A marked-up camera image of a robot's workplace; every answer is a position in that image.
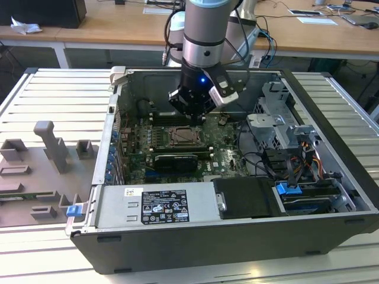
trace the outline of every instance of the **wooden desk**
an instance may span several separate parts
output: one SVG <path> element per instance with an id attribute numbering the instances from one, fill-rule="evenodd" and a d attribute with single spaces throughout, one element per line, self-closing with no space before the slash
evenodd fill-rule
<path id="1" fill-rule="evenodd" d="M 63 28 L 56 35 L 56 40 L 163 46 L 167 15 L 143 14 L 142 3 L 114 5 L 114 1 L 86 0 L 87 15 L 80 28 Z"/>
<path id="2" fill-rule="evenodd" d="M 290 8 L 314 10 L 314 0 L 282 0 Z M 328 1 L 341 4 L 342 0 Z M 353 2 L 355 8 L 374 4 Z M 163 50 L 166 15 L 143 14 L 143 4 L 114 5 L 114 1 L 86 0 L 87 15 L 78 29 L 43 28 L 39 34 L 21 35 L 9 27 L 0 27 L 0 40 L 13 46 L 43 46 L 55 49 L 61 67 L 69 68 L 67 48 L 104 50 Z M 269 0 L 259 2 L 256 15 L 291 15 L 287 8 Z M 270 18 L 269 31 L 278 43 L 277 55 L 337 59 L 379 60 L 379 29 L 356 27 L 339 17 L 334 25 L 303 24 L 296 17 Z M 264 20 L 258 20 L 265 28 Z M 253 55 L 260 58 L 267 50 L 265 38 L 257 39 Z"/>
<path id="3" fill-rule="evenodd" d="M 312 7 L 314 1 L 310 0 L 283 0 L 283 2 L 291 9 L 314 10 L 316 8 Z M 342 3 L 336 0 L 327 2 Z M 255 8 L 255 14 L 291 15 L 282 3 L 278 3 L 276 8 L 273 8 L 274 5 L 270 1 L 259 2 Z M 374 4 L 353 2 L 352 6 L 359 9 L 372 9 Z M 356 11 L 354 14 L 359 15 L 364 12 Z M 338 25 L 303 24 L 297 18 L 267 18 L 267 20 L 269 31 L 278 42 L 278 51 L 379 55 L 379 29 L 367 30 L 354 26 L 340 17 L 329 18 Z M 259 18 L 258 23 L 261 28 L 265 28 L 264 19 Z M 256 44 L 257 49 L 262 47 L 262 41 L 264 38 L 259 38 Z"/>

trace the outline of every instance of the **gray floor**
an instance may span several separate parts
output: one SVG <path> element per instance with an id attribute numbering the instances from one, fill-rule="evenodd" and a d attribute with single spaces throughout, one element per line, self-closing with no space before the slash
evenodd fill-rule
<path id="1" fill-rule="evenodd" d="M 54 51 L 39 47 L 13 47 L 12 54 L 24 67 L 53 67 L 59 68 Z M 162 53 L 160 51 L 111 51 L 113 63 L 108 64 L 105 53 L 102 50 L 69 49 L 68 55 L 73 68 L 110 68 L 115 65 L 133 67 L 159 67 L 161 66 Z M 310 59 L 277 57 L 272 64 L 274 68 L 288 68 L 292 71 L 307 71 Z M 375 63 L 349 60 L 347 66 L 335 73 L 334 78 L 352 95 L 357 98 L 366 84 L 374 76 Z M 10 54 L 3 54 L 0 58 L 0 100 L 2 101 L 21 77 L 23 68 L 12 58 Z M 367 97 L 373 95 L 379 89 L 379 76 L 364 93 L 360 100 L 364 104 Z"/>

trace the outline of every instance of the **power supply label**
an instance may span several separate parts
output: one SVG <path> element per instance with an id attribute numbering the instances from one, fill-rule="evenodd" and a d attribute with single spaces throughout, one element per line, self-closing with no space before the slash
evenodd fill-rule
<path id="1" fill-rule="evenodd" d="M 144 225 L 189 222 L 186 191 L 142 192 L 141 222 Z"/>

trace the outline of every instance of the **table leg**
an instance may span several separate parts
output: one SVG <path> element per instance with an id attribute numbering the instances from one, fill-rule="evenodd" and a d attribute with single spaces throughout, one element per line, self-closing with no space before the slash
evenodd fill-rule
<path id="1" fill-rule="evenodd" d="M 56 43 L 53 48 L 59 62 L 59 67 L 62 69 L 71 68 L 71 62 L 66 55 L 65 45 L 63 43 Z"/>

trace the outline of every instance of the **blue latch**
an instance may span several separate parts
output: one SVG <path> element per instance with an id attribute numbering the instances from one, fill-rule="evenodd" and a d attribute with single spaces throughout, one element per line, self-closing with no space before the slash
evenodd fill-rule
<path id="1" fill-rule="evenodd" d="M 299 186 L 296 186 L 295 188 L 291 188 L 288 186 L 287 182 L 281 182 L 278 185 L 276 185 L 277 191 L 280 195 L 282 194 L 302 194 Z"/>
<path id="2" fill-rule="evenodd" d="M 112 131 L 112 137 L 113 138 L 118 138 L 118 132 L 116 130 Z"/>
<path id="3" fill-rule="evenodd" d="M 81 217 L 83 205 L 71 205 L 68 206 L 66 216 L 67 217 Z"/>

